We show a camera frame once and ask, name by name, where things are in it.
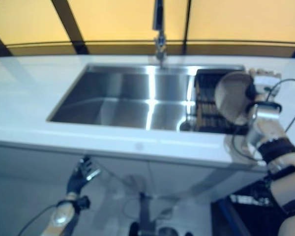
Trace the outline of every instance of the faucet spout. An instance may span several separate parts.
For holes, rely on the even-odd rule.
[[[155,0],[153,30],[158,31],[155,38],[156,58],[160,61],[161,66],[166,56],[166,36],[164,34],[164,4],[163,0]]]

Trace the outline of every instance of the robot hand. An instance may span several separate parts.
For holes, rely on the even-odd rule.
[[[85,156],[84,158],[80,159],[68,181],[67,194],[75,193],[80,195],[81,189],[99,174],[100,169],[94,168],[89,156]]]
[[[42,236],[70,236],[73,233],[80,211],[90,206],[87,196],[80,198],[81,190],[100,172],[89,156],[80,159],[69,178],[66,197],[58,202]]]

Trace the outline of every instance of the white cabinet door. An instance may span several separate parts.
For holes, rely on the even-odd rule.
[[[210,167],[150,162],[156,193],[188,198],[198,196],[224,181],[234,171]]]
[[[126,194],[155,192],[148,162],[110,157],[94,159],[102,167],[104,175],[111,175],[124,185]]]

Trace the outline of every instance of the robotic arm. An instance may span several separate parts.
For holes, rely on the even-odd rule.
[[[279,236],[295,236],[295,146],[278,121],[279,111],[274,102],[255,104],[249,111],[246,140],[267,163],[272,195],[289,216],[282,224]]]
[[[66,197],[57,204],[47,228],[41,236],[70,236],[78,223],[80,211],[88,209],[90,201],[87,196],[80,197],[82,188],[100,174],[91,158],[82,158],[68,181]]]
[[[220,81],[215,100],[228,121],[248,125],[245,141],[266,162],[271,193],[288,216],[279,236],[295,236],[295,146],[279,123],[282,107],[274,97],[280,83],[280,75],[273,72],[235,72]]]

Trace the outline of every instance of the stainless steel sink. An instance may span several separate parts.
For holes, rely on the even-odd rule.
[[[50,121],[163,130],[192,130],[197,72],[242,70],[201,65],[160,68],[88,65],[50,115]]]

